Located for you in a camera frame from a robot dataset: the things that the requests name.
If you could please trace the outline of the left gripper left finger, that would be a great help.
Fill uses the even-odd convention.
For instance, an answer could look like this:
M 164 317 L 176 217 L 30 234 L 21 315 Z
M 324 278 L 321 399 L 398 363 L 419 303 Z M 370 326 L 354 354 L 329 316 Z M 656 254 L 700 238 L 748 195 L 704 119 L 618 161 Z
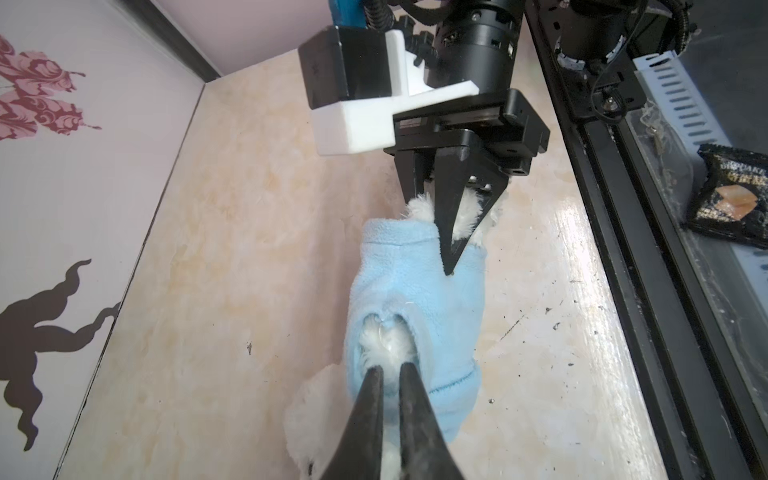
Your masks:
M 370 479 L 381 475 L 384 373 L 370 368 L 364 377 L 337 449 L 321 479 Z

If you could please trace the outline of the white teddy bear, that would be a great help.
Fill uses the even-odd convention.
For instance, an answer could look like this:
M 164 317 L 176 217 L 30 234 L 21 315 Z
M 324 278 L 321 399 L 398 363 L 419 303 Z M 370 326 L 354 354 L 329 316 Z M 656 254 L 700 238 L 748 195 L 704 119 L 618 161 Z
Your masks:
M 454 242 L 468 239 L 466 247 L 484 247 L 485 237 L 496 225 L 500 210 L 493 208 L 476 224 L 479 214 L 480 194 L 465 189 L 453 228 Z M 428 194 L 417 196 L 407 203 L 403 218 L 394 220 L 419 220 L 436 226 L 433 199 Z M 415 348 L 406 343 L 406 335 L 404 327 L 393 327 L 374 337 L 370 345 L 373 359 L 370 368 L 381 366 L 384 373 L 384 441 L 380 475 L 383 479 L 400 476 L 399 374 L 403 363 L 415 365 Z M 299 387 L 286 409 L 284 432 L 288 454 L 298 467 L 300 478 L 318 479 L 324 473 L 341 439 L 354 399 L 347 390 L 343 355 L 341 363 L 324 367 Z

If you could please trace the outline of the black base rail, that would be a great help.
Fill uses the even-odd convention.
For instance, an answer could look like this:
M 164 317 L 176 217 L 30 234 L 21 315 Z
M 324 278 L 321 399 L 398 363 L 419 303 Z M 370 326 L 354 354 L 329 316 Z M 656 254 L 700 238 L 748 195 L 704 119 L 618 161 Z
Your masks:
M 568 82 L 555 1 L 525 13 L 667 475 L 763 479 L 767 431 L 627 121 L 602 122 Z

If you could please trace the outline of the light blue bear hoodie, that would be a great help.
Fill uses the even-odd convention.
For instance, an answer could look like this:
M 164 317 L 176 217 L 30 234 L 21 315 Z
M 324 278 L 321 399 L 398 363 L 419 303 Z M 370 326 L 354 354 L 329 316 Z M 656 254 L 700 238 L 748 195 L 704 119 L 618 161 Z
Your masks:
M 343 353 L 351 398 L 373 364 L 373 338 L 404 327 L 442 436 L 448 442 L 456 438 L 481 385 L 474 353 L 484 313 L 486 257 L 484 247 L 469 245 L 447 275 L 434 224 L 365 223 Z

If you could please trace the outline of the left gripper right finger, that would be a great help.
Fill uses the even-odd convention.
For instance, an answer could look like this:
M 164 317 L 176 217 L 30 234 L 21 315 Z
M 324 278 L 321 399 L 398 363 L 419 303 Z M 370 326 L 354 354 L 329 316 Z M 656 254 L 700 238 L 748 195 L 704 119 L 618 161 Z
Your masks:
M 463 480 L 442 436 L 418 368 L 403 363 L 399 374 L 401 478 Z

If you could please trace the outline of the small dark snack packet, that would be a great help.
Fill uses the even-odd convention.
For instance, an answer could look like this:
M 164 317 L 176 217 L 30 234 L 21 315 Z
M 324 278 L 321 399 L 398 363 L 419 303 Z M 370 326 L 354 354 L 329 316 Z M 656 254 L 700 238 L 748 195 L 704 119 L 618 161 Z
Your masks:
M 698 155 L 707 168 L 688 206 L 687 228 L 713 238 L 767 248 L 767 156 L 706 143 Z

